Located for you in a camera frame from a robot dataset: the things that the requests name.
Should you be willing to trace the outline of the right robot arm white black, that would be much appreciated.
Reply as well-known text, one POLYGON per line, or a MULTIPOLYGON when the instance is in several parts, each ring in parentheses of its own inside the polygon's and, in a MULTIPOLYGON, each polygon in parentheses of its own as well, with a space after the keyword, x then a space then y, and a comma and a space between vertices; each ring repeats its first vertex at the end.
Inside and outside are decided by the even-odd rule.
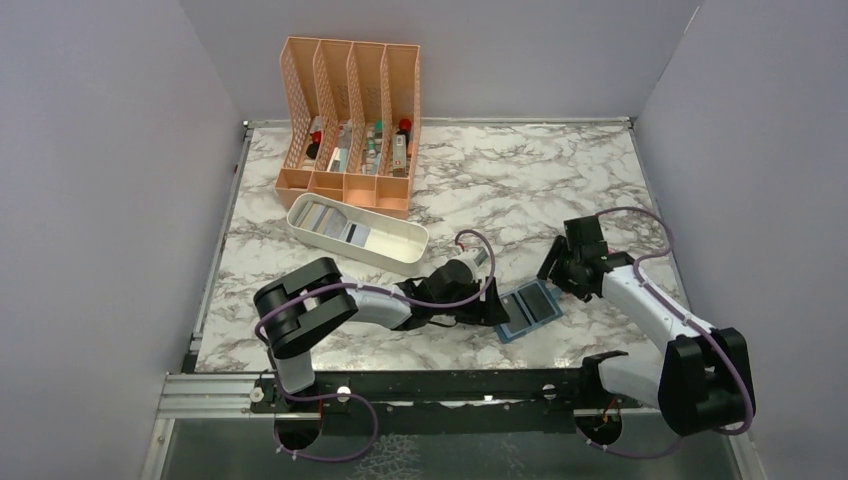
POLYGON ((623 351, 584 358, 576 384, 585 404, 629 397, 658 409, 681 437, 750 427, 756 401, 745 337, 692 314, 648 278, 639 260, 611 251, 599 216, 565 221, 539 276, 581 301, 614 304, 663 357, 659 365, 623 351))

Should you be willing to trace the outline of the glossy black credit card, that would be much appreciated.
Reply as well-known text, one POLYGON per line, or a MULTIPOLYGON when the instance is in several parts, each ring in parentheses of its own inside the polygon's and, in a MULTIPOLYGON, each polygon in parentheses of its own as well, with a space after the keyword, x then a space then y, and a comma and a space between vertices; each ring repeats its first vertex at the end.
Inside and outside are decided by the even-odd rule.
POLYGON ((534 322, 543 322, 555 314, 555 309, 546 294, 546 289, 539 283, 522 287, 519 291, 527 310, 534 322))

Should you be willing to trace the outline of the teal card holder wallet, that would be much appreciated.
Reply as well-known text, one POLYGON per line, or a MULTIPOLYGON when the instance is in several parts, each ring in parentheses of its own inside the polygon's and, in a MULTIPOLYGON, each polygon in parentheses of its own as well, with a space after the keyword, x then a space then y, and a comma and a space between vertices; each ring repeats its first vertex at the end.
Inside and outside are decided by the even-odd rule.
POLYGON ((508 344, 562 317, 558 304, 562 291, 534 279, 500 296, 509 321, 494 327, 501 343, 508 344))

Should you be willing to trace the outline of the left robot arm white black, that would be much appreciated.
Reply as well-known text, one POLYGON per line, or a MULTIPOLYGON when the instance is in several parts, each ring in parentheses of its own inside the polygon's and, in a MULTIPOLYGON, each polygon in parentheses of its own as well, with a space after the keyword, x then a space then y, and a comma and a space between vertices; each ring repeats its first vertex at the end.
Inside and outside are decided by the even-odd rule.
POLYGON ((260 288, 253 304, 257 336, 279 380, 276 396, 294 411, 313 401, 312 348, 346 322, 411 331, 439 315, 485 327, 510 320, 495 278, 479 279, 468 258, 451 259, 426 277, 378 286, 357 282, 321 257, 260 288))

